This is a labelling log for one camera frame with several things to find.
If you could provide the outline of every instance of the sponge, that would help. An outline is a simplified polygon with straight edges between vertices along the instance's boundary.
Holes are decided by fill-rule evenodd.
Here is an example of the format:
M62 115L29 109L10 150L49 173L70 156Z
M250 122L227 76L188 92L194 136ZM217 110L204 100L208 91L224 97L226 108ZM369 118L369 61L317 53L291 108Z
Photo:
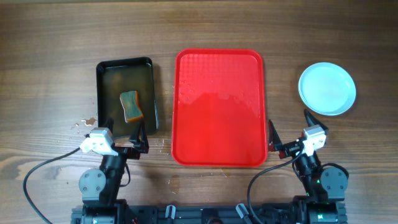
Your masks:
M120 94L120 102L124 110L124 120L126 123L139 121L144 117L138 104L138 92L129 91Z

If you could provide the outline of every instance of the red tray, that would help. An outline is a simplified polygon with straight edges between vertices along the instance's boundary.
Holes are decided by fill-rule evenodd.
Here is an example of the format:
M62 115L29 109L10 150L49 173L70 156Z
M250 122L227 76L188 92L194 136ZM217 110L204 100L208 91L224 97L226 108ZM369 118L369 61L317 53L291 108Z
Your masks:
M265 161L264 69L257 52L185 49L177 55L172 155L185 166Z

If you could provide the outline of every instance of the white bowl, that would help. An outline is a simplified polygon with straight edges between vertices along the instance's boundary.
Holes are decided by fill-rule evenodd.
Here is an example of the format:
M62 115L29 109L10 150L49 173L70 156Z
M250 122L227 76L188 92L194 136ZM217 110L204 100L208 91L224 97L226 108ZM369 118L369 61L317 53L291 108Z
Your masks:
M356 96L355 84L348 72L328 62L309 66L298 81L298 92L307 107L327 116L347 111Z

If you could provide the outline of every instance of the wooden table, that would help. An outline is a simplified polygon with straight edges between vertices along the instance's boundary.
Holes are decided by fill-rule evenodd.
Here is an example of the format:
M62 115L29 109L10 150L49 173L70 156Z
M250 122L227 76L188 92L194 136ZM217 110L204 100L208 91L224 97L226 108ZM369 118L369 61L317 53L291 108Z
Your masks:
M316 115L330 129L318 155L350 172L349 223L398 222L398 5L395 1L194 1L3 5L0 8L0 223L42 223L22 193L27 171L80 145L96 118L97 63L148 56L155 63L160 131L150 151L128 161L130 205L235 205L255 169L182 167L170 155L174 63L188 47L258 51L265 66L267 118L283 141L306 126L297 82L315 62L353 77L345 114ZM28 191L55 223L82 205L78 181L101 156L78 152L34 172ZM291 166L260 178L254 203L303 195Z

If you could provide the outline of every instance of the water droplet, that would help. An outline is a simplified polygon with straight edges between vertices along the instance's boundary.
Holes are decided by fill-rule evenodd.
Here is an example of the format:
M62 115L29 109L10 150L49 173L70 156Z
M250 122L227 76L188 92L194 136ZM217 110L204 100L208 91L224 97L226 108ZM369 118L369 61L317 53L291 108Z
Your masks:
M90 118L90 119L83 119L82 121L85 122L85 126L91 126L97 121L95 118Z

